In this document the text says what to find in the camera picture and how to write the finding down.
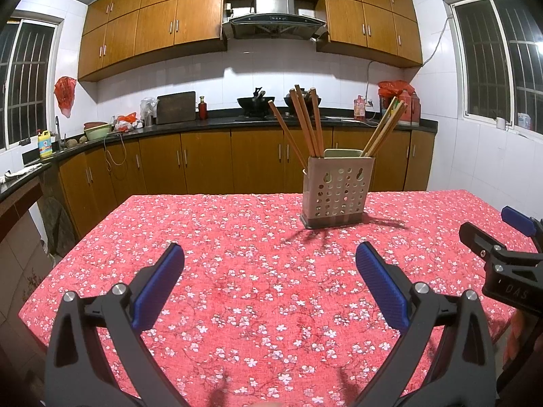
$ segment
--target blue rubber pad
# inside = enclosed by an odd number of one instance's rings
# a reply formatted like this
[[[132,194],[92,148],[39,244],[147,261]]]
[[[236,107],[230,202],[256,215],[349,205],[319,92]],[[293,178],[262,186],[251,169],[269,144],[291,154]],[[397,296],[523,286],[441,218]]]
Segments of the blue rubber pad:
[[[153,327],[184,267],[183,249],[173,245],[134,301],[133,330],[142,332]]]
[[[388,325],[404,334],[409,328],[408,301],[366,243],[356,249],[356,268]]]
[[[523,213],[518,212],[511,207],[502,209],[502,220],[509,226],[512,226],[517,231],[524,234],[526,237],[536,235],[536,224],[531,218],[526,217]]]

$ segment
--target silver bolt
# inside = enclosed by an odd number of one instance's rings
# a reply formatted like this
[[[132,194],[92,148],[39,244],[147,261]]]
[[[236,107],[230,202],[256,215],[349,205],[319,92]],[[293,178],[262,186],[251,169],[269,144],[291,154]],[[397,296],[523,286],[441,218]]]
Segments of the silver bolt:
[[[418,293],[428,293],[429,290],[430,288],[428,287],[426,283],[423,283],[423,282],[415,283],[415,291],[417,291]]]
[[[127,291],[127,287],[126,285],[122,283],[116,284],[111,290],[111,292],[113,292],[115,295],[123,295],[123,293],[126,291]]]
[[[75,292],[74,291],[68,291],[64,294],[64,297],[62,298],[64,301],[72,301],[75,298]]]
[[[475,301],[477,298],[479,298],[477,296],[477,292],[469,289],[466,291],[466,297],[468,298],[468,300],[471,300],[471,301]]]

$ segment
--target table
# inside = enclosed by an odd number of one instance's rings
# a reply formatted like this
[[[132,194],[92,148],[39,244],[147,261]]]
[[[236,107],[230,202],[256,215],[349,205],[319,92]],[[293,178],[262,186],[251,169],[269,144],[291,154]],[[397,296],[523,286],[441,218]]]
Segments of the table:
[[[154,328],[142,338],[194,407],[347,405],[398,338],[359,276],[358,244],[370,241],[412,282],[460,295],[478,292],[483,262],[458,239],[471,221],[509,249],[534,251],[499,213],[467,191],[370,193],[363,224],[308,231],[301,195],[132,196],[56,266],[19,315],[48,344],[63,293],[107,292],[158,260],[170,242],[185,270]],[[510,307],[481,297],[493,336]],[[104,329],[100,338],[120,387],[134,388]],[[439,342],[439,332],[431,346]],[[430,363],[428,347],[408,389]]]

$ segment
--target wooden chopstick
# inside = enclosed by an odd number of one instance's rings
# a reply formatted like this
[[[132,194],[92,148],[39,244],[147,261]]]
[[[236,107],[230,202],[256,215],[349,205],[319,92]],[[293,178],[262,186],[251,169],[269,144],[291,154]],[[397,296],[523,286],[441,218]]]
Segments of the wooden chopstick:
[[[277,110],[277,107],[275,107],[275,104],[272,100],[268,101],[268,104],[273,111],[273,114],[277,121],[279,121],[279,125],[281,125],[281,128],[284,131],[284,135],[287,137],[288,141],[292,145],[292,148],[294,152],[296,153],[296,156],[298,156],[298,159],[300,160],[300,164],[302,164],[302,167],[307,172],[307,162],[303,160],[302,153],[300,149],[298,148],[298,145],[294,141],[294,138],[292,137],[291,131],[288,129],[287,124],[284,123],[283,118],[281,117],[281,114],[279,113],[279,110]]]
[[[319,150],[319,157],[324,157],[324,141],[322,139],[322,127],[320,123],[320,111],[319,111],[319,97],[317,96],[317,89],[312,87],[310,90],[311,102],[313,104],[313,116],[315,116],[315,129],[317,130],[317,148]]]
[[[371,146],[374,144],[375,140],[377,139],[377,136],[379,136],[379,134],[381,133],[381,130],[383,130],[383,127],[387,123],[388,116],[390,115],[390,112],[392,111],[394,105],[396,104],[396,101],[397,101],[397,98],[393,97],[392,101],[390,102],[387,108],[387,111],[385,112],[381,120],[379,121],[379,125],[377,125],[377,128],[374,130],[373,134],[371,134],[370,140],[364,147],[363,155],[365,155],[369,151],[369,149],[371,148]]]
[[[309,130],[309,136],[311,138],[311,143],[313,144],[313,149],[315,151],[315,156],[321,157],[319,155],[317,138],[315,137],[315,132],[313,131],[313,126],[311,125],[311,119],[309,117],[309,112],[307,110],[307,105],[305,104],[305,98],[303,97],[302,90],[300,89],[300,86],[298,84],[294,86],[294,89],[296,90],[296,94],[298,95],[298,101],[300,101],[303,117],[306,120],[307,128]]]
[[[383,131],[377,137],[374,144],[371,146],[371,148],[369,149],[368,153],[365,156],[373,157],[373,155],[377,154],[381,146],[385,143],[386,139],[390,136],[390,134],[392,134],[394,127],[396,127],[396,124],[400,120],[401,116],[404,114],[404,111],[406,108],[407,108],[407,105],[405,102],[400,101],[398,103],[398,105],[392,111],[392,117],[387,122]]]
[[[294,104],[294,109],[296,110],[296,115],[298,116],[298,121],[300,121],[300,126],[302,127],[303,137],[306,140],[307,149],[309,150],[309,155],[315,157],[315,149],[313,147],[313,142],[311,141],[311,135],[309,134],[309,129],[306,124],[305,116],[303,116],[303,111],[300,106],[300,101],[298,100],[298,95],[294,89],[288,91],[291,95],[292,104]]]

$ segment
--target range hood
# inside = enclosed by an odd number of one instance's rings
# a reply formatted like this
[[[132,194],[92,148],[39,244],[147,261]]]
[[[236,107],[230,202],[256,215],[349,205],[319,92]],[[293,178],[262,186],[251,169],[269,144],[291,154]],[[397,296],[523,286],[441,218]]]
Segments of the range hood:
[[[297,15],[294,0],[254,0],[255,12],[230,18],[223,23],[227,38],[318,38],[326,32],[326,23]]]

